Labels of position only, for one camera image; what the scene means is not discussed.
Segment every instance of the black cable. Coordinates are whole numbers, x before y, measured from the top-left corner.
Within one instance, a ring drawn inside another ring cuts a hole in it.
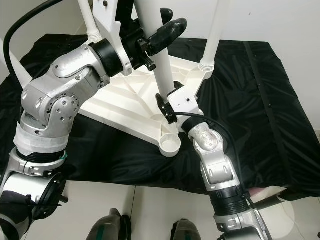
[[[12,78],[18,80],[18,77],[16,75],[16,72],[14,70],[14,67],[12,65],[11,58],[10,58],[10,41],[11,41],[12,36],[23,24],[25,24],[27,21],[32,19],[34,16],[38,15],[42,11],[44,11],[44,10],[52,7],[53,5],[56,5],[60,2],[62,2],[62,1],[63,0],[48,0],[48,1],[40,4],[39,6],[34,8],[33,10],[29,11],[26,15],[21,17],[15,24],[13,24],[13,26],[6,33],[4,40],[3,40],[3,55],[4,55],[6,66],[9,70]]]
[[[239,158],[239,154],[238,154],[238,151],[237,151],[237,148],[236,148],[236,142],[235,142],[235,139],[234,137],[232,136],[232,134],[229,132],[228,129],[226,129],[225,126],[223,126],[220,122],[208,117],[208,116],[204,116],[204,115],[200,115],[200,114],[195,114],[195,113],[189,113],[189,112],[172,112],[170,114],[171,116],[188,116],[188,117],[195,117],[195,118],[200,118],[200,119],[204,119],[204,120],[207,120],[215,125],[218,125],[227,135],[227,138],[228,140],[230,141],[232,147],[233,147],[233,151],[234,151],[234,155],[235,155],[235,160],[237,162],[237,167],[238,167],[238,172],[239,172],[239,180],[240,180],[240,183],[241,183],[241,188],[242,188],[242,191],[244,193],[244,196],[246,197],[246,199],[248,200],[248,202],[250,203],[250,205],[252,206],[252,208],[256,208],[254,202],[251,200],[250,198],[250,194],[249,194],[249,191],[246,189],[245,187],[245,183],[244,183],[244,180],[243,180],[243,174],[242,174],[242,170],[241,170],[241,165],[240,165],[240,158]]]

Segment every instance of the white tape wrap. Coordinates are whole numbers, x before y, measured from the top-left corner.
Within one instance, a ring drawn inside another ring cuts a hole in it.
[[[13,142],[21,153],[52,154],[66,149],[68,140],[69,134],[56,138],[32,135],[24,131],[18,123]]]

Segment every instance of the tiled floor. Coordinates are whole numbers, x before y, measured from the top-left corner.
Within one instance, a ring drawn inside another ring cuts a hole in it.
[[[258,193],[258,201],[279,188]],[[133,240],[169,240],[173,223],[189,219],[202,240],[221,233],[213,220],[209,197],[168,188],[134,187],[107,183],[68,182],[69,202],[47,219],[36,221],[24,240],[85,240],[101,217],[117,208],[131,216]],[[274,239],[317,240],[320,200],[316,197],[285,202],[261,211]]]

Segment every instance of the black tablecloth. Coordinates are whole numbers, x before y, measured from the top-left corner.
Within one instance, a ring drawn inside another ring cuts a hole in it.
[[[86,36],[47,34],[21,63],[35,76]],[[205,39],[179,38],[168,49],[199,62]],[[14,147],[21,89],[10,76],[0,86],[0,170]],[[320,145],[286,71],[267,42],[220,41],[212,77],[203,82],[198,103],[204,114],[233,135],[245,186],[281,186],[320,196]],[[61,171],[69,180],[175,188],[206,194],[200,159],[184,133],[177,156],[78,114]],[[226,154],[235,159],[233,148]]]

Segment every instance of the white metal pole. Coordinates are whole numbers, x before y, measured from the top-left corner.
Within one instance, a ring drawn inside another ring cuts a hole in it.
[[[163,26],[158,1],[135,0],[134,5],[139,23],[144,31],[144,36],[149,38]],[[154,76],[159,93],[161,97],[167,101],[167,95],[175,90],[168,49],[162,50],[158,54],[152,56],[151,59],[156,65]]]
[[[222,31],[228,19],[231,0],[218,0],[211,25],[210,35],[205,46],[203,58],[200,61],[199,69],[210,72],[215,68],[215,57],[218,49]]]
[[[88,0],[78,0],[81,13],[86,26],[86,34],[90,43],[97,43],[102,40],[99,29],[97,28]]]
[[[0,38],[0,61],[7,66],[5,56],[4,56],[4,42]],[[28,83],[31,82],[32,77],[27,72],[27,70],[21,65],[21,63],[18,61],[16,56],[10,51],[10,59],[12,62],[13,69],[15,71],[15,74],[21,84],[21,87],[24,89]]]

